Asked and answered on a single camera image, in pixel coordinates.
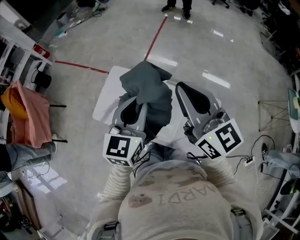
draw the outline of black shoe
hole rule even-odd
[[[246,9],[244,7],[240,7],[240,10],[242,11],[242,13],[246,13]]]
[[[161,11],[162,12],[164,12],[164,13],[167,13],[167,12],[169,12],[169,11],[171,11],[171,10],[174,10],[176,7],[174,6],[174,7],[171,7],[171,6],[164,6],[162,9],[161,9]]]
[[[251,10],[248,10],[248,11],[247,11],[247,13],[248,13],[248,15],[249,15],[250,17],[252,17],[252,15],[253,15],[253,11],[251,11]]]
[[[187,20],[188,20],[188,19],[191,18],[191,14],[189,13],[189,11],[188,11],[188,12],[183,11],[183,14],[182,14],[182,15],[183,15],[183,18],[184,18],[184,19],[187,19]]]

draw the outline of black pants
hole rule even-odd
[[[192,0],[182,0],[183,10],[189,11],[192,9]],[[168,5],[174,7],[176,5],[176,0],[168,0]]]
[[[242,0],[241,3],[250,10],[255,10],[259,7],[260,0]]]

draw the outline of red tape line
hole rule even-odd
[[[100,72],[100,73],[105,73],[105,74],[109,74],[109,72],[107,71],[103,71],[97,68],[93,68],[93,67],[88,67],[88,66],[84,66],[84,65],[80,65],[80,64],[76,64],[76,63],[71,63],[71,62],[62,62],[62,61],[55,61],[56,63],[61,63],[61,64],[66,64],[66,65],[71,65],[71,66],[75,66],[75,67],[79,67],[79,68],[85,68],[85,69],[90,69],[96,72]]]
[[[146,60],[148,59],[149,54],[150,54],[150,52],[151,52],[151,50],[152,50],[152,47],[153,47],[153,45],[154,45],[154,43],[155,43],[155,41],[156,41],[156,38],[158,37],[158,35],[159,35],[161,29],[163,28],[164,23],[166,22],[167,18],[168,18],[168,16],[165,16],[163,22],[160,24],[160,27],[159,27],[159,29],[158,29],[158,31],[157,31],[157,33],[156,33],[156,35],[155,35],[155,37],[154,37],[154,39],[153,39],[151,45],[150,45],[150,48],[149,48],[149,50],[148,50],[148,52],[147,52],[147,54],[146,54],[146,56],[145,56],[144,61],[146,61]]]

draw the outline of beige sweatshirt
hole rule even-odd
[[[119,221],[122,240],[231,240],[232,208],[244,209],[260,239],[258,205],[236,183],[226,158],[196,164],[171,160],[143,169],[130,189],[131,169],[112,167],[87,239]]]

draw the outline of bucket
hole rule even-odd
[[[36,70],[32,75],[31,82],[43,88],[48,88],[50,86],[51,80],[51,76],[47,75],[46,73],[40,72],[39,70]]]
[[[61,14],[58,16],[58,18],[56,18],[56,20],[57,20],[58,22],[60,22],[62,25],[66,25],[66,24],[69,23],[69,18],[68,18],[68,16],[67,16],[67,13],[66,13],[66,12],[61,13]]]

